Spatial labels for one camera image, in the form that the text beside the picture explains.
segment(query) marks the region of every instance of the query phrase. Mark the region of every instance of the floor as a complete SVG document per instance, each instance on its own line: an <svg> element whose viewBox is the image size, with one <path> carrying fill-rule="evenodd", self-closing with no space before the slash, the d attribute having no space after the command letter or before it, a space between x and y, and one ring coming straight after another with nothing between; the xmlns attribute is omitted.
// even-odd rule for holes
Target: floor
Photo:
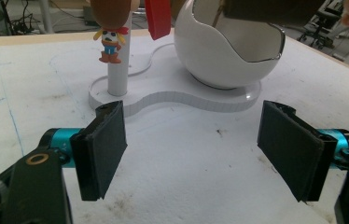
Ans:
<svg viewBox="0 0 349 224"><path fill-rule="evenodd" d="M22 18L25 19L25 24L29 27L27 35L37 35L44 32L41 11L37 0L22 0L15 1L9 0L7 4L7 12L11 21L23 21ZM83 9L64 9L64 8L50 8L50 15L52 20L53 31L57 34L60 33L77 33L77 32L90 32L97 31L99 27L95 26L96 24L89 24L86 22L84 18ZM147 20L146 15L142 14L134 14L133 15L133 27L132 29L146 29L147 28ZM307 24L305 26L308 29L315 29L313 24ZM282 27L286 35L297 39L301 36L304 28L292 28L292 27ZM349 31L340 34L333 40L334 48L322 48L319 49L317 46L313 46L313 48L329 55L335 55L337 59L349 54ZM304 44L310 45L312 39L308 37L304 41Z"/></svg>

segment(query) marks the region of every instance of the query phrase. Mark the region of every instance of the white table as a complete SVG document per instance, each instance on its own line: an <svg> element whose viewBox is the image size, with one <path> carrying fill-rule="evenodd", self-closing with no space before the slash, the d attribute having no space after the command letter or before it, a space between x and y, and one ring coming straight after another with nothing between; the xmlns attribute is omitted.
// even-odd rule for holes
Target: white table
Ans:
<svg viewBox="0 0 349 224"><path fill-rule="evenodd" d="M93 120L88 87L106 66L92 36L0 37L0 172L47 129ZM160 54L181 67L173 46ZM335 223L345 173L329 171L320 202L297 203L257 137L263 100L295 107L315 128L349 130L349 66L288 38L261 84L243 112L164 103L126 118L129 146L104 200L82 202L75 170L63 170L75 223Z"/></svg>

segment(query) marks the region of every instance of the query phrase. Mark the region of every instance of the white bowl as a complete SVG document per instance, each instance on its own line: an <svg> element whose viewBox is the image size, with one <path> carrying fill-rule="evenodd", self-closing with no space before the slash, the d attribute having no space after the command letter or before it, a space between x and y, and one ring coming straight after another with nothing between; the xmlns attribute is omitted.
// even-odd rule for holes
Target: white bowl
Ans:
<svg viewBox="0 0 349 224"><path fill-rule="evenodd" d="M220 15L219 0L188 0L174 28L181 63L202 83L219 89L250 85L276 66L285 45L283 30L264 22Z"/></svg>

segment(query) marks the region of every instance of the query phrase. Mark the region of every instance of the white acrylic base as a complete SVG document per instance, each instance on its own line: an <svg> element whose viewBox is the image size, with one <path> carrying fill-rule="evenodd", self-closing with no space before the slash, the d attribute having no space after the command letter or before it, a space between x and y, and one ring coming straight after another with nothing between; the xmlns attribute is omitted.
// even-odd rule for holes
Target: white acrylic base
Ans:
<svg viewBox="0 0 349 224"><path fill-rule="evenodd" d="M196 80L177 59L171 37L151 46L149 52L131 50L128 92L113 96L107 92L107 76L96 79L89 89L89 103L99 105L122 100L124 116L163 102L174 102L215 112L237 112L252 106L259 97L260 83L234 90L218 90Z"/></svg>

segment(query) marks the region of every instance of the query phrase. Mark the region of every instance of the white pole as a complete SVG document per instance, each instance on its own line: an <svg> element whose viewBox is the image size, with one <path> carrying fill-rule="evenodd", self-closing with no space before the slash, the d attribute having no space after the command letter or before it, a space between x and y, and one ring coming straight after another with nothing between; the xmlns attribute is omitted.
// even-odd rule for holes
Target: white pole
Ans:
<svg viewBox="0 0 349 224"><path fill-rule="evenodd" d="M125 35L126 44L119 50L119 59L121 63L109 63L107 65L108 86L107 91L113 96L123 96L128 88L128 68L131 46L132 13L129 14L125 27L129 28Z"/></svg>

